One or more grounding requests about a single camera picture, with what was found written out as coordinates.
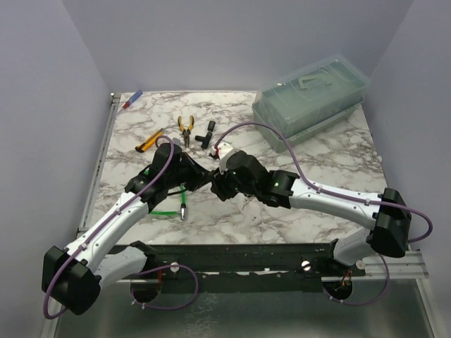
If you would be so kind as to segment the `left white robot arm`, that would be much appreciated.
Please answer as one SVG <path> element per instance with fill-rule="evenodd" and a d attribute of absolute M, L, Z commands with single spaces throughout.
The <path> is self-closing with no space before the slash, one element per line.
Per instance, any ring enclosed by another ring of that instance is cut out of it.
<path fill-rule="evenodd" d="M 135 247 L 106 259 L 118 240 L 139 220 L 164 201 L 179 186 L 193 192 L 209 183 L 211 173 L 173 142 L 163 143 L 152 162 L 131 178 L 110 210 L 84 234 L 63 249 L 51 247 L 44 255 L 42 291 L 47 319 L 48 301 L 54 299 L 65 310 L 83 314 L 107 285 L 127 275 L 151 277 L 156 261 Z"/>

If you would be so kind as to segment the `green cable lock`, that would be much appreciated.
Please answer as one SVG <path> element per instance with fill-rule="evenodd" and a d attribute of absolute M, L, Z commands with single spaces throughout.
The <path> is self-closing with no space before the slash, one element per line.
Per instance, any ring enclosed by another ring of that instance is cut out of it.
<path fill-rule="evenodd" d="M 168 193 L 168 198 L 158 205 L 151 214 L 156 217 L 179 217 L 182 221 L 187 218 L 186 188 L 181 185 Z"/>

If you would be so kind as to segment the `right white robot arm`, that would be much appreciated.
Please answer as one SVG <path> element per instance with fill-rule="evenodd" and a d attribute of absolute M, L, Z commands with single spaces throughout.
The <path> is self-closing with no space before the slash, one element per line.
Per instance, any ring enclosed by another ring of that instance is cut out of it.
<path fill-rule="evenodd" d="M 254 156 L 226 143 L 213 153 L 219 167 L 212 175 L 211 190 L 221 201 L 243 194 L 270 207 L 309 209 L 362 227 L 332 242 L 332 252 L 324 258 L 329 274 L 341 275 L 373 254 L 404 257 L 412 214 L 397 190 L 387 188 L 376 194 L 307 184 L 296 173 L 265 169 Z"/>

